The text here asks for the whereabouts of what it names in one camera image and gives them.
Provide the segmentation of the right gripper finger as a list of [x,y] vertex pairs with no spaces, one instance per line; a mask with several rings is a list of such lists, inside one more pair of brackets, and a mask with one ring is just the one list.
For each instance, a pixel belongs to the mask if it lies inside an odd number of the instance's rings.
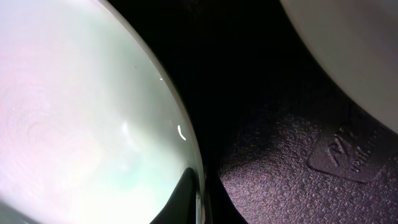
[[165,207],[150,224],[196,224],[196,186],[193,169],[186,168]]

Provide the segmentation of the white plate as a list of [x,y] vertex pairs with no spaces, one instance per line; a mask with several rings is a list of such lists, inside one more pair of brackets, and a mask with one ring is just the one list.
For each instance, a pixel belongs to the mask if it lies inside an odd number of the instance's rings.
[[307,49],[362,109],[397,131],[397,0],[282,0]]
[[1,2],[1,222],[151,223],[205,178],[162,64],[107,1]]

